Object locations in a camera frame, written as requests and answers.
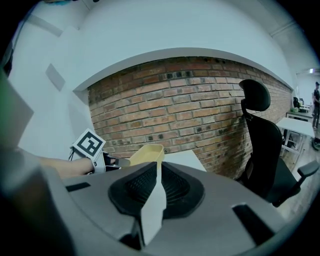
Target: floor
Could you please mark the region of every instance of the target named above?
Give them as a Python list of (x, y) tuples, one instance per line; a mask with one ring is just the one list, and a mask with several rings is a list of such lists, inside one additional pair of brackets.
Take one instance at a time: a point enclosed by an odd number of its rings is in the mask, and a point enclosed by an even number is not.
[[(316, 137), (320, 138), (320, 127), (314, 131)], [(305, 148), (300, 156), (296, 165), (293, 163), (293, 154), (285, 152), (283, 154), (283, 160), (290, 168), (294, 177), (299, 180), (298, 168), (313, 160), (317, 160), (320, 163), (320, 151), (316, 151), (312, 148), (310, 141), (305, 145)], [(320, 189), (320, 171), (317, 171), (311, 177), (306, 178), (301, 186), (301, 191), (297, 195), (287, 199), (277, 210), (287, 220), (292, 220), (295, 216), (303, 214), (308, 210), (311, 202)]]

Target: white ceiling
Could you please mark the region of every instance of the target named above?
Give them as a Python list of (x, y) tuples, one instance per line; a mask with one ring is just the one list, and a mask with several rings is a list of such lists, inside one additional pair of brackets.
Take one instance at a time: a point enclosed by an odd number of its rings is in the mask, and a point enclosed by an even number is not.
[(275, 0), (227, 1), (258, 22), (275, 39), (284, 52), (294, 81), (296, 74), (320, 68), (319, 60), (303, 30)]

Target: white wall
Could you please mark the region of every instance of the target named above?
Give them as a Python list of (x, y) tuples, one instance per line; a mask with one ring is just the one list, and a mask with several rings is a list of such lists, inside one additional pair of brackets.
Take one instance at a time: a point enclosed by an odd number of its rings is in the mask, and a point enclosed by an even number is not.
[(293, 83), (275, 40), (223, 0), (102, 1), (80, 33), (83, 83), (77, 90), (132, 65), (194, 54), (247, 62)]
[[(19, 146), (65, 159), (74, 139), (92, 128), (85, 88), (127, 67), (179, 56), (235, 60), (292, 84), (276, 42), (222, 0), (108, 0), (90, 12), (82, 1), (41, 2), (23, 26), (9, 77), (34, 111)], [(65, 80), (61, 91), (45, 74), (49, 64)]]
[(297, 82), (300, 98), (303, 98), (305, 104), (312, 105), (311, 94), (316, 88), (316, 82), (320, 83), (320, 75), (310, 73), (298, 74)]
[[(70, 4), (78, 7), (78, 3), (81, 2)], [(70, 9), (70, 6), (44, 5), (41, 8), (42, 10), (49, 8), (47, 12), (52, 10), (51, 17), (53, 17), (62, 14), (60, 8)], [(79, 15), (75, 17), (76, 20), (64, 19), (62, 22), (61, 19), (52, 19), (51, 22), (56, 21), (57, 24), (54, 25), (62, 30), (72, 31), (74, 25), (80, 20)], [(45, 74), (48, 65), (54, 62), (63, 40), (64, 33), (57, 37), (41, 26), (26, 22), (14, 50), (9, 81), (34, 111), (19, 142), (19, 147), (38, 156), (67, 159), (71, 143), (86, 128), (93, 129), (93, 125), (86, 102), (87, 91), (76, 95), (70, 89), (67, 80), (62, 90), (58, 91)]]

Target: human arm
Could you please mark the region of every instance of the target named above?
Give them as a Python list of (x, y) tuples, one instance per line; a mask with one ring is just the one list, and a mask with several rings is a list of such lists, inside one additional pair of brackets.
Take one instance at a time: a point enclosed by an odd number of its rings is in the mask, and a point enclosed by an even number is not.
[(37, 157), (42, 166), (56, 169), (62, 179), (85, 175), (94, 170), (91, 160), (86, 157), (73, 161), (41, 156)]

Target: black office chair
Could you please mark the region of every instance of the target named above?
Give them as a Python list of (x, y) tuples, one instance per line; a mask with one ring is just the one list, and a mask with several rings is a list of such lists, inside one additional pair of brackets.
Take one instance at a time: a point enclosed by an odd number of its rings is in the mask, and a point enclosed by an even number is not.
[(280, 158), (282, 134), (271, 121), (247, 112), (265, 111), (270, 106), (268, 89), (260, 82), (247, 79), (239, 83), (245, 98), (241, 108), (245, 117), (253, 153), (245, 171), (238, 180), (245, 187), (272, 203), (275, 207), (300, 191), (306, 177), (313, 175), (319, 168), (317, 161), (310, 162), (298, 169), (301, 176), (296, 181), (285, 162)]

